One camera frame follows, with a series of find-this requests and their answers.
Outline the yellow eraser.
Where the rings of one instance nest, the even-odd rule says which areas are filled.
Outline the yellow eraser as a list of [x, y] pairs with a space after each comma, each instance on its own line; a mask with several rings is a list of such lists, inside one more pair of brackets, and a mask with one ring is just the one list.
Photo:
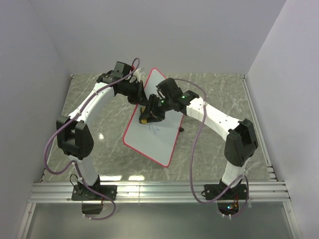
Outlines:
[[141, 107], [140, 108], [139, 123], [141, 123], [141, 124], [147, 124], [148, 123], [147, 115], [144, 113], [145, 109], [146, 109], [145, 107]]

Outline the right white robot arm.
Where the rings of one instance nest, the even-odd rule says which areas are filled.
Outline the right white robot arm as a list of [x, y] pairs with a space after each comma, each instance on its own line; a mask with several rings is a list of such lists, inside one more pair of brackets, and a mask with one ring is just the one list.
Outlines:
[[225, 141], [224, 157], [227, 163], [219, 182], [220, 195], [231, 199], [237, 194], [237, 185], [244, 177], [246, 162], [258, 148], [256, 132], [250, 120], [233, 118], [190, 90], [163, 98], [151, 94], [149, 97], [142, 97], [138, 104], [141, 105], [141, 124], [163, 121], [166, 112], [176, 111], [198, 120], [199, 130], [207, 126], [221, 136]]

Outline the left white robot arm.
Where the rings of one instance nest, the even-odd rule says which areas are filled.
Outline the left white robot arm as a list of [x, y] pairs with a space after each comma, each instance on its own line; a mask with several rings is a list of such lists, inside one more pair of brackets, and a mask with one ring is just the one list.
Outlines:
[[79, 107], [56, 121], [57, 145], [68, 156], [78, 174], [75, 193], [86, 200], [102, 197], [100, 176], [89, 158], [94, 147], [90, 127], [102, 107], [117, 94], [126, 96], [132, 105], [147, 102], [140, 69], [129, 67], [127, 70], [111, 70], [101, 74]]

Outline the red framed whiteboard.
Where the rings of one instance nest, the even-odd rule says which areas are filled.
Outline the red framed whiteboard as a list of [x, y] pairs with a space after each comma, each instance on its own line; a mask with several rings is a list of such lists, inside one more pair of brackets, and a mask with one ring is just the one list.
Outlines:
[[123, 135], [123, 143], [157, 164], [168, 167], [177, 142], [183, 114], [168, 111], [161, 122], [141, 124], [139, 123], [141, 108], [141, 105], [135, 106]]

